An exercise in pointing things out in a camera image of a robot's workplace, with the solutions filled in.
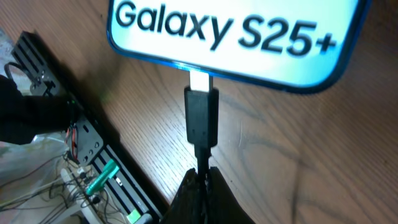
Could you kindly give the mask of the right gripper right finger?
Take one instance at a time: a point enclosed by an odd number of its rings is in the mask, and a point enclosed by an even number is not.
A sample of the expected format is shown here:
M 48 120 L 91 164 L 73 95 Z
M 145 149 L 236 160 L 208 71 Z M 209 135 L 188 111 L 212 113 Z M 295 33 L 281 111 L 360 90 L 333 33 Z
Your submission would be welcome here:
M 227 181 L 217 167 L 209 169 L 208 223 L 254 224 L 232 193 Z

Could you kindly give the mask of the blue Samsung Galaxy smartphone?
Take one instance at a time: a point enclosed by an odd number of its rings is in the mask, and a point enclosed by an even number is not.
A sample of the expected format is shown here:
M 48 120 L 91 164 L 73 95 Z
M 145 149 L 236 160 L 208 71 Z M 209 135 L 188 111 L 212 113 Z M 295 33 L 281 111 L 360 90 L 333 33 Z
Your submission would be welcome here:
M 344 74 L 368 0 L 111 0 L 106 35 L 125 57 L 296 94 Z

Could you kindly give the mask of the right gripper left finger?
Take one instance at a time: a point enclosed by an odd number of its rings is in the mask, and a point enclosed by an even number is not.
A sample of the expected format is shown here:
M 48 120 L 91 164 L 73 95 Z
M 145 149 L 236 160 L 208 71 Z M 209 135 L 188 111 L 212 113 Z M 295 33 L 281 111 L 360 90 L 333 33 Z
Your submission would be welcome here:
M 195 169 L 186 171 L 169 209 L 160 224 L 197 224 L 200 222 L 200 185 Z

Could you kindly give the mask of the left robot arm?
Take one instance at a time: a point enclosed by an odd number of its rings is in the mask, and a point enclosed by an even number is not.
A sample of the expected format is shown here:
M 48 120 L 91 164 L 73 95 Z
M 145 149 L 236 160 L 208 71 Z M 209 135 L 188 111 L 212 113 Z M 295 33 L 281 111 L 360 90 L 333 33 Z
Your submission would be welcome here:
M 24 96 L 1 77 L 1 141 L 29 144 L 38 134 L 63 131 L 76 122 L 78 108 L 67 96 Z

